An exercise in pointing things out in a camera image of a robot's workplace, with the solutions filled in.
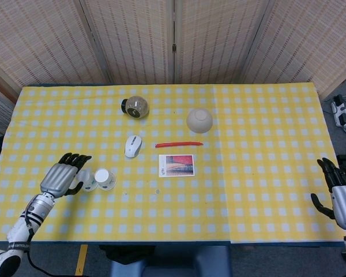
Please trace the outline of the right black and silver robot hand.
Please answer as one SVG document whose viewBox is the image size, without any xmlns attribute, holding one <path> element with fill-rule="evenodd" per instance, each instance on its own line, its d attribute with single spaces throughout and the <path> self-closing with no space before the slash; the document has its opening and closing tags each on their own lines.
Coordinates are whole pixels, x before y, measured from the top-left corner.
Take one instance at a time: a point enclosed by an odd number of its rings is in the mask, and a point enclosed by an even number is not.
<svg viewBox="0 0 346 277">
<path fill-rule="evenodd" d="M 317 163 L 324 174 L 333 208 L 323 206 L 315 193 L 311 194 L 312 203 L 318 212 L 346 230 L 346 166 L 337 167 L 327 158 L 318 159 Z"/>
</svg>

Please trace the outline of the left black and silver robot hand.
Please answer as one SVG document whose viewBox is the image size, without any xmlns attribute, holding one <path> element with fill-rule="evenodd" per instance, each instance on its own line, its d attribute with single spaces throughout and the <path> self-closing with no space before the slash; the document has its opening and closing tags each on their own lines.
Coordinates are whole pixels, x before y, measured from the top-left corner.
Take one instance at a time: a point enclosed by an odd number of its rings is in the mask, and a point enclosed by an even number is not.
<svg viewBox="0 0 346 277">
<path fill-rule="evenodd" d="M 92 157 L 88 155 L 73 154 L 71 152 L 64 154 L 59 162 L 50 168 L 40 183 L 41 192 L 51 194 L 55 199 L 77 194 L 84 182 L 79 181 L 74 188 L 71 188 L 71 184 L 84 164 L 90 159 Z"/>
</svg>

